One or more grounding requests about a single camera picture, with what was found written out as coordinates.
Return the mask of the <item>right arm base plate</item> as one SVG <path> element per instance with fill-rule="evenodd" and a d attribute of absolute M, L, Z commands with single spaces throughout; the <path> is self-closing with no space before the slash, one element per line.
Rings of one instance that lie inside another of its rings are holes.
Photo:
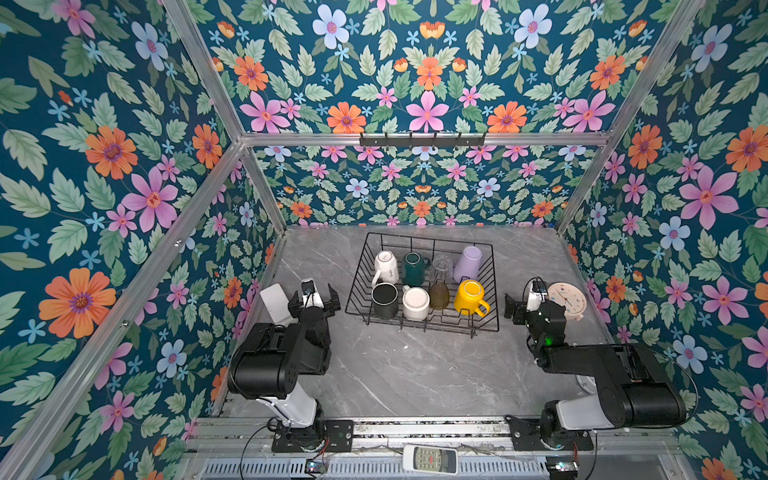
<path fill-rule="evenodd" d="M 506 415 L 504 421 L 516 451 L 593 451 L 594 441 L 586 430 L 566 430 L 557 420 L 546 414 L 533 419 Z"/>

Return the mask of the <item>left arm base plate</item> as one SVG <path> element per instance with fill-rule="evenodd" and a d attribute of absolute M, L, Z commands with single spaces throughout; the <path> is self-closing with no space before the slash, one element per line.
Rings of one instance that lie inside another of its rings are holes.
<path fill-rule="evenodd" d="M 320 420 L 303 428 L 280 427 L 274 434 L 273 453 L 346 453 L 352 450 L 352 420 Z"/>

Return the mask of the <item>black mug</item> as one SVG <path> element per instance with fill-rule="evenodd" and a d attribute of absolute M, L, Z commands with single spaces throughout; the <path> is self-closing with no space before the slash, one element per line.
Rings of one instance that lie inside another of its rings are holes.
<path fill-rule="evenodd" d="M 394 284 L 377 284 L 372 290 L 372 314 L 382 319 L 394 319 L 399 311 L 398 298 L 398 289 Z"/>

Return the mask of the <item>yellow mug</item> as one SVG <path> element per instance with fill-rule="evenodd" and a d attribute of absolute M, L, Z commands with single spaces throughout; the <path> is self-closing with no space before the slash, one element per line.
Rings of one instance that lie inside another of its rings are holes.
<path fill-rule="evenodd" d="M 484 287 L 476 280 L 464 280 L 459 284 L 454 309 L 460 315 L 485 317 L 490 313 L 490 305 L 484 300 Z"/>

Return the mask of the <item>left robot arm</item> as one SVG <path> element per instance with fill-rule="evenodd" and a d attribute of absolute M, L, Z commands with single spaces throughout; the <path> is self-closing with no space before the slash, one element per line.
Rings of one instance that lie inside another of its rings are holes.
<path fill-rule="evenodd" d="M 290 297 L 278 284 L 260 297 L 271 321 L 255 324 L 235 351 L 228 389 L 271 410 L 275 452 L 318 451 L 329 442 L 323 408 L 299 377 L 322 376 L 330 366 L 328 319 L 341 308 L 338 292 L 329 287 L 323 297 L 306 279 Z"/>

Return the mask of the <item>red inside white mug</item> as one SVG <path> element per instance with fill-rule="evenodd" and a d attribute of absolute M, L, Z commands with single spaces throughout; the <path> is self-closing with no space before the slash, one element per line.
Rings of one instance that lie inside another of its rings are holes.
<path fill-rule="evenodd" d="M 403 286 L 403 315 L 409 321 L 425 321 L 430 310 L 430 296 L 421 287 Z"/>

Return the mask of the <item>green mug cream inside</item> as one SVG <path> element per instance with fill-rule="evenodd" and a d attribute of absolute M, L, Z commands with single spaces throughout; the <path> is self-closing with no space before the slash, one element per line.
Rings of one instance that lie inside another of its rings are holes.
<path fill-rule="evenodd" d="M 403 284 L 409 287 L 420 287 L 426 280 L 427 269 L 431 260 L 420 253 L 411 251 L 403 259 Z"/>

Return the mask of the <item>clear glass cup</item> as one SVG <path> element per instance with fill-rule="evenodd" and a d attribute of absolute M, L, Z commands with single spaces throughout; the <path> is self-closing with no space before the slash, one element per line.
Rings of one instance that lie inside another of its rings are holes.
<path fill-rule="evenodd" d="M 436 255 L 431 264 L 431 283 L 449 283 L 452 279 L 453 260 L 448 255 Z"/>

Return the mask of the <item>lilac cup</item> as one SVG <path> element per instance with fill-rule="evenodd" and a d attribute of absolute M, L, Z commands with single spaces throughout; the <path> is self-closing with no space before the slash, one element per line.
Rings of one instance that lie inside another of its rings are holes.
<path fill-rule="evenodd" d="M 460 284 L 465 280 L 476 280 L 483 263 L 483 253 L 475 245 L 466 246 L 453 271 L 453 278 Z"/>

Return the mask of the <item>amber glass cup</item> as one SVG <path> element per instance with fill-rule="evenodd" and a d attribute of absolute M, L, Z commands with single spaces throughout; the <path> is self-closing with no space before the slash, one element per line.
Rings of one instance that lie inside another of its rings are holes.
<path fill-rule="evenodd" d="M 445 281 L 436 281 L 429 289 L 430 308 L 433 310 L 446 309 L 451 301 L 450 290 Z"/>

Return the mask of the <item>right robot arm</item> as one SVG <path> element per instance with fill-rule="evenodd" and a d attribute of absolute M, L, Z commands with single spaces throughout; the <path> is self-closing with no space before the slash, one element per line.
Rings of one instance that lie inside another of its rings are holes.
<path fill-rule="evenodd" d="M 550 299 L 533 306 L 505 296 L 504 316 L 527 329 L 526 346 L 548 374 L 588 377 L 595 391 L 570 400 L 551 400 L 530 423 L 508 416 L 515 442 L 533 437 L 556 450 L 591 447 L 589 433 L 624 427 L 666 429 L 686 421 L 686 406 L 655 355 L 630 344 L 570 345 L 565 308 Z"/>

